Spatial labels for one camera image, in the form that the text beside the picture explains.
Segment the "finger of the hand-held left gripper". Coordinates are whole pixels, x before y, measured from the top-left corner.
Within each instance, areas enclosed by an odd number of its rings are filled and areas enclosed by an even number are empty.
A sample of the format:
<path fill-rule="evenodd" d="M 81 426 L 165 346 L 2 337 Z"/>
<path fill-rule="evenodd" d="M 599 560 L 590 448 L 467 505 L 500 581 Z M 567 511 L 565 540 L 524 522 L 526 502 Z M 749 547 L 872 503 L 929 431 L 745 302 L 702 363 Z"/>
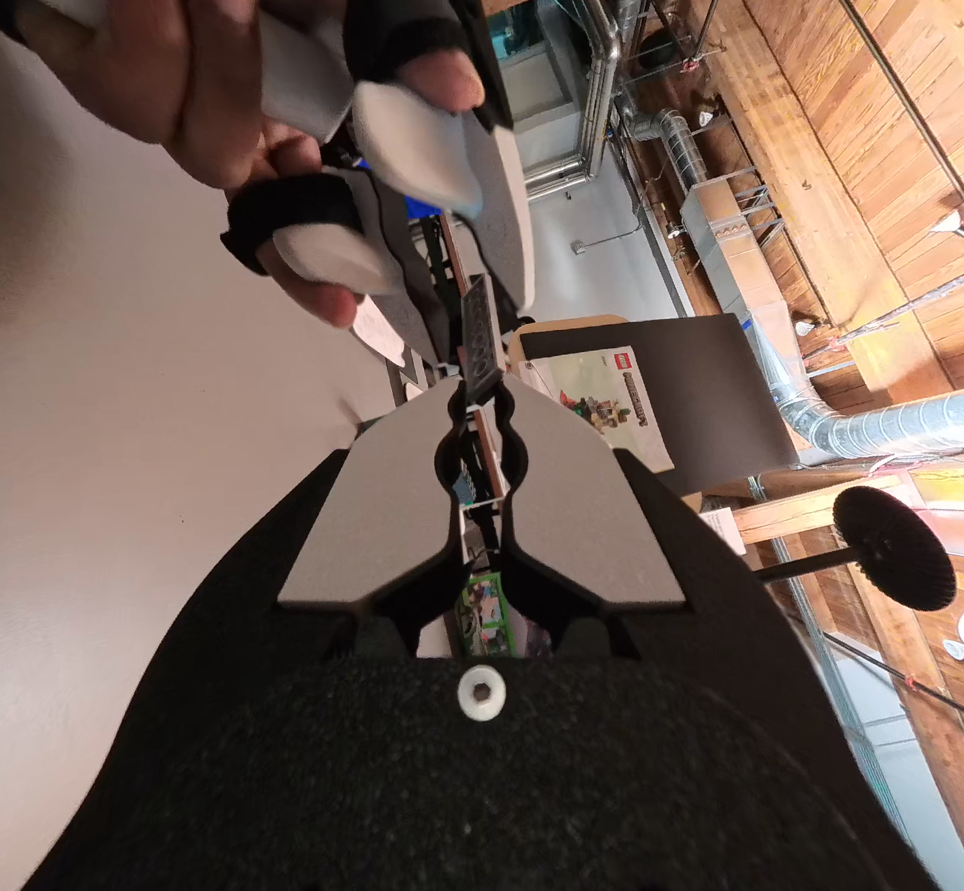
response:
<path fill-rule="evenodd" d="M 470 223 L 476 245 L 516 311 L 535 295 L 535 258 L 524 169 L 513 131 L 459 116 L 459 170 L 452 211 Z"/>
<path fill-rule="evenodd" d="M 415 245 L 402 195 L 364 169 L 332 169 L 352 194 L 368 245 L 361 287 L 416 354 L 434 367 L 448 363 L 451 327 L 428 263 Z"/>

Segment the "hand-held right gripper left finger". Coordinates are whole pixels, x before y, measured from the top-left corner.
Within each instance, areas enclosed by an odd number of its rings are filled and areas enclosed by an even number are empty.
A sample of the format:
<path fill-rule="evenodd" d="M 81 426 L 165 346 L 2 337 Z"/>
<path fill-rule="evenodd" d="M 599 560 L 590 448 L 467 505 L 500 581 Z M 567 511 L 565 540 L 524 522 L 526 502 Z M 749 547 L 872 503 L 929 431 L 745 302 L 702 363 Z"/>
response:
<path fill-rule="evenodd" d="M 361 609 L 442 555 L 453 502 L 436 457 L 460 388 L 441 381 L 356 438 L 283 584 L 283 607 Z"/>

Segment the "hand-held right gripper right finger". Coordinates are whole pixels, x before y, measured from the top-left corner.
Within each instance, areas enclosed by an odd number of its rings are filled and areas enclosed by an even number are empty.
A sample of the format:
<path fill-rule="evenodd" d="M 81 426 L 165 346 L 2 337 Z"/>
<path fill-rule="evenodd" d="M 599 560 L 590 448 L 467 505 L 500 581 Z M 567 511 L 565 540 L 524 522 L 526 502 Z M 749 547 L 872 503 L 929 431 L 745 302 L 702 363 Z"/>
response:
<path fill-rule="evenodd" d="M 596 430 L 515 375 L 501 378 L 496 415 L 521 559 L 605 608 L 681 608 L 681 585 Z"/>

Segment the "dark grey lego plate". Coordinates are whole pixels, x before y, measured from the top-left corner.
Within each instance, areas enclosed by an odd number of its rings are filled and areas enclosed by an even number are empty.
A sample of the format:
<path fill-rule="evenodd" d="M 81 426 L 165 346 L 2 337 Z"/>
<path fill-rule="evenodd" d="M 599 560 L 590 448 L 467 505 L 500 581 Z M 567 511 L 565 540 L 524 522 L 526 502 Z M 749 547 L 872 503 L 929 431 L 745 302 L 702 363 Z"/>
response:
<path fill-rule="evenodd" d="M 462 374 L 469 406 L 486 405 L 504 374 L 504 351 L 499 333 L 491 277 L 471 276 L 462 298 Z"/>

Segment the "lego instruction booklet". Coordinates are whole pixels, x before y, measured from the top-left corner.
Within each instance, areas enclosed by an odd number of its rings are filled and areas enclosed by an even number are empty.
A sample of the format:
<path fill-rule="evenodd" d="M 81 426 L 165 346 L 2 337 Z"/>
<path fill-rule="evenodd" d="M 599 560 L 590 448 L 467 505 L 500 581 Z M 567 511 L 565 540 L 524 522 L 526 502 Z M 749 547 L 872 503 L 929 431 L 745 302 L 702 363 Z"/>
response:
<path fill-rule="evenodd" d="M 612 449 L 631 451 L 656 474 L 674 469 L 631 345 L 523 358 L 518 368 L 524 383 L 581 417 Z"/>

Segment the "green lego box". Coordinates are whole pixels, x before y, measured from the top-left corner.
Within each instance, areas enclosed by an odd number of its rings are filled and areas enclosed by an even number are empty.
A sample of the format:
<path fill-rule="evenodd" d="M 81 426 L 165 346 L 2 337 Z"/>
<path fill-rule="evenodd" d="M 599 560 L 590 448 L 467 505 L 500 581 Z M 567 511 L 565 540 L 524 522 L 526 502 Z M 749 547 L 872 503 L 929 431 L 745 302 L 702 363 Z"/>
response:
<path fill-rule="evenodd" d="M 464 656 L 517 656 L 509 604 L 499 572 L 470 576 L 456 605 Z"/>

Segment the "person's left hand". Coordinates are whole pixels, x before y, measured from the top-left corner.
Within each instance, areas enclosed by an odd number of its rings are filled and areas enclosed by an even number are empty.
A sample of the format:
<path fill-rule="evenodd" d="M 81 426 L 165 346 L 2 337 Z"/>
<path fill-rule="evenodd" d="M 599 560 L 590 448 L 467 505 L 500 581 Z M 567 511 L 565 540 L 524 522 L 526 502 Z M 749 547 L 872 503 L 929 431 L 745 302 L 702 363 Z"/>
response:
<path fill-rule="evenodd" d="M 2 30 L 105 125 L 165 150 L 228 199 L 322 170 L 318 141 L 263 113 L 261 0 L 104 0 L 86 26 L 44 1 L 5 0 Z M 350 0 L 268 0 L 291 26 L 343 22 Z"/>

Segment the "silver ceiling pipes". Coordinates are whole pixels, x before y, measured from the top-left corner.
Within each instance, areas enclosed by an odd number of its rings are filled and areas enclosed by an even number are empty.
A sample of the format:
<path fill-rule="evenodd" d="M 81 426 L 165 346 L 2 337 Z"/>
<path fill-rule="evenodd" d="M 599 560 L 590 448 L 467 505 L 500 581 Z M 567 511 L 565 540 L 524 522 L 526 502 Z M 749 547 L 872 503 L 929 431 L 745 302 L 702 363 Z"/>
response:
<path fill-rule="evenodd" d="M 616 75 L 642 5 L 642 0 L 618 0 L 617 12 L 613 13 L 604 0 L 573 1 L 592 51 L 579 146 L 570 157 L 526 173 L 526 194 L 531 201 L 570 190 L 597 177 L 607 144 Z"/>

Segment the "dark grey panel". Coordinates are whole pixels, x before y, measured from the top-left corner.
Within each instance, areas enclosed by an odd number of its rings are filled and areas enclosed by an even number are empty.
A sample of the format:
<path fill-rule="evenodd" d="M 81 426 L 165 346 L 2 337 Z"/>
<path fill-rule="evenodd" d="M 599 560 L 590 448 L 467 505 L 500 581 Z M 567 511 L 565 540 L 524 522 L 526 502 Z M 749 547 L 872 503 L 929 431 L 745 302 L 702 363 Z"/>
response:
<path fill-rule="evenodd" d="M 798 453 L 739 320 L 731 314 L 649 321 L 599 315 L 526 324 L 509 344 L 523 361 L 615 348 L 639 358 L 674 464 L 658 479 L 676 496 L 797 462 Z"/>

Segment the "silver rectangular ventilation duct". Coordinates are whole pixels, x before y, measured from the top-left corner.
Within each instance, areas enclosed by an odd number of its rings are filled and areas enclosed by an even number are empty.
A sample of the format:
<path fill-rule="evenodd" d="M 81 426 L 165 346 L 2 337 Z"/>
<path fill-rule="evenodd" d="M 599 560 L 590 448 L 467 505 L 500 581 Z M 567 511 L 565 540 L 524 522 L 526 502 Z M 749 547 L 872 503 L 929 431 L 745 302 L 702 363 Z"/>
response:
<path fill-rule="evenodd" d="M 660 145 L 681 187 L 681 224 L 720 308 L 745 329 L 782 304 L 760 237 L 779 237 L 785 222 L 754 165 L 713 173 L 695 133 L 677 110 L 640 112 L 620 102 L 622 125 L 638 143 Z"/>

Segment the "silver round ventilation duct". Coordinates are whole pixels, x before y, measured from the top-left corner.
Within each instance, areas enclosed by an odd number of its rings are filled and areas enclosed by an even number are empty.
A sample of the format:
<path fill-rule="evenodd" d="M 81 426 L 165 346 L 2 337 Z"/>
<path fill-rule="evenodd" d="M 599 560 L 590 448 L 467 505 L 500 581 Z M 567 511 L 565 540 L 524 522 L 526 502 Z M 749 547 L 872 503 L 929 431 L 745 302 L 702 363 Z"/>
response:
<path fill-rule="evenodd" d="M 750 309 L 748 325 L 777 410 L 815 449 L 853 460 L 962 451 L 962 391 L 843 415 L 813 387 L 784 303 Z"/>

